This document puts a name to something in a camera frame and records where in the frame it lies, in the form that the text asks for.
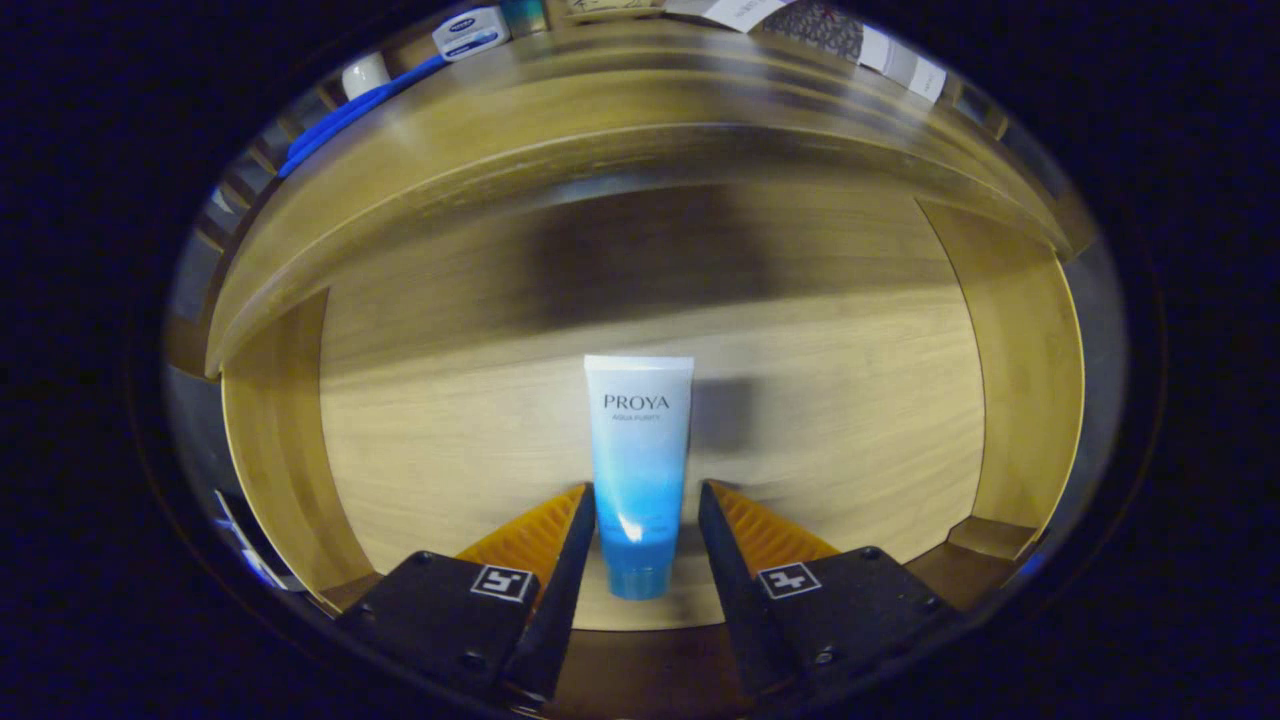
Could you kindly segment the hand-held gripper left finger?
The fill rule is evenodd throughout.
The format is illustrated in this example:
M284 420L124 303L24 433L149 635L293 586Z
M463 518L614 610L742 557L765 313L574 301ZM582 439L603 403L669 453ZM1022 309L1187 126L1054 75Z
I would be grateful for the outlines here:
M575 486L456 556L411 553L337 625L415 676L543 705L561 676L595 524L593 486Z

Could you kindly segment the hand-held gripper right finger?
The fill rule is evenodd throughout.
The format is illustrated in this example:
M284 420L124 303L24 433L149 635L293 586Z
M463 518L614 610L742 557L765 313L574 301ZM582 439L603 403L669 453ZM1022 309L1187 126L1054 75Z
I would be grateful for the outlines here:
M698 525L754 700L842 700L924 656L960 620L883 550L836 550L718 480L701 487Z

